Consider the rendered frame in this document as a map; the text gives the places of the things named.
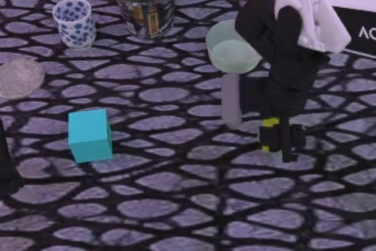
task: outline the small yellow and black object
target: small yellow and black object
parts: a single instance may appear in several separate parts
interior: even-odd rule
[[[281,150],[280,119],[268,118],[263,120],[260,128],[260,143],[264,152],[278,152]],[[303,148],[306,146],[306,132],[301,125],[290,125],[291,147]]]

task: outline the cobblestone patterned surface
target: cobblestone patterned surface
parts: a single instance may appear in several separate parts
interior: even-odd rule
[[[210,26],[239,2],[179,0],[157,45],[128,35],[113,1],[90,0],[98,40],[67,50],[57,0],[0,0],[0,63],[40,62],[42,89],[0,101],[28,185],[0,202],[1,251],[376,250],[376,62],[332,57],[296,120],[309,126],[299,162],[261,153],[257,117],[220,121]],[[267,64],[250,75],[260,75]],[[67,114],[108,110],[114,158],[77,165]]]

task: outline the gray disc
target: gray disc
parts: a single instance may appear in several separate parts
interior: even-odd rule
[[[0,66],[0,97],[20,99],[41,87],[45,73],[42,66],[28,58],[19,58]]]

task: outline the turquoise block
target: turquoise block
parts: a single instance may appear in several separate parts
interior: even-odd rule
[[[111,159],[111,128],[106,109],[69,113],[68,145],[76,163]]]

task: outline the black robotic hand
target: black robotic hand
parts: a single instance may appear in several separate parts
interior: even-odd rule
[[[263,148],[282,150],[284,162],[297,159],[292,148],[305,146],[303,127],[290,126],[289,119],[304,109],[320,65],[329,60],[326,54],[297,44],[302,24],[298,11],[290,6],[281,9],[275,20],[274,0],[249,0],[235,23],[236,31],[271,64],[267,79],[249,87],[250,92],[240,91],[241,104],[260,105]]]
[[[9,155],[4,125],[0,119],[0,197],[15,194],[25,185]]]

